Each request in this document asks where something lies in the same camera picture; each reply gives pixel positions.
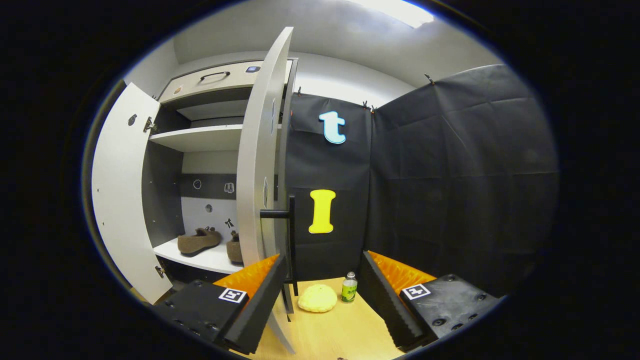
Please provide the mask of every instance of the plastic bottle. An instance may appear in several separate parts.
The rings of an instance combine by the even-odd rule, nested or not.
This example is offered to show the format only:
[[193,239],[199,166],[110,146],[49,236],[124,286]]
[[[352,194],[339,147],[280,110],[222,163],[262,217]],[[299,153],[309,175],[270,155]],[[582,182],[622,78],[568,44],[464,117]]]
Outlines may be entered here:
[[350,271],[342,282],[342,301],[353,302],[356,299],[357,287],[358,281],[356,280],[356,274]]

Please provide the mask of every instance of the brown slipper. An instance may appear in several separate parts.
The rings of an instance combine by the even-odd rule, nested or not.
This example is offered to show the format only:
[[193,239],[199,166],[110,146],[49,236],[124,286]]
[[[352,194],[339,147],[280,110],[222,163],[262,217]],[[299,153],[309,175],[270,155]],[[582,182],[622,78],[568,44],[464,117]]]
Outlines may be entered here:
[[178,250],[182,255],[194,256],[204,249],[217,246],[222,240],[222,235],[215,228],[196,229],[195,236],[178,236]]
[[242,252],[240,252],[240,237],[235,231],[231,232],[232,239],[227,243],[227,256],[232,263],[242,263]]

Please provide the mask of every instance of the white shelf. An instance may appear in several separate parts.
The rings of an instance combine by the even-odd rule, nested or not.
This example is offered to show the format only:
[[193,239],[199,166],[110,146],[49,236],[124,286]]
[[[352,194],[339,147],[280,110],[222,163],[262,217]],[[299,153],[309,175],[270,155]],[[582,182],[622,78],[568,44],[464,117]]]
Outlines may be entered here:
[[202,270],[220,272],[223,274],[233,274],[238,270],[242,270],[243,266],[234,265],[229,260],[226,245],[228,241],[229,240],[223,240],[218,244],[218,246],[204,250],[192,258],[180,253],[178,250],[178,238],[154,247],[154,252],[158,256],[183,265],[193,266]]
[[[278,143],[282,124],[278,124]],[[149,141],[180,152],[236,151],[240,148],[242,125],[194,127],[151,135]]]

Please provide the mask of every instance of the black cloth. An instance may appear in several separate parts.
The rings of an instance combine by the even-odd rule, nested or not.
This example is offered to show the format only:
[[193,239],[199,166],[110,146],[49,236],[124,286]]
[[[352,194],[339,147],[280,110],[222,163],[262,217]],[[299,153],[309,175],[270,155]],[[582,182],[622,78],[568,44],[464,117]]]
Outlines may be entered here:
[[[285,183],[296,197],[296,267],[299,281],[346,276],[360,263],[369,199],[371,112],[363,106],[326,97],[294,94],[287,129]],[[320,114],[336,111],[346,141],[324,138]],[[335,192],[328,234],[311,234],[312,190]]]
[[557,197],[552,133],[505,65],[376,109],[364,249],[501,296],[531,271]]

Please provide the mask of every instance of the sponge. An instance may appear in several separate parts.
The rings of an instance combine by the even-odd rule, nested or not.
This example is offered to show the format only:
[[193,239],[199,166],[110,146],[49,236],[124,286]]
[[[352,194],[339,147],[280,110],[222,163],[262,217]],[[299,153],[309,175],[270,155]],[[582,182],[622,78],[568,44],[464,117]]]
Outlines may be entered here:
[[329,286],[316,284],[309,286],[298,298],[298,307],[313,313],[325,313],[338,302],[338,295]]

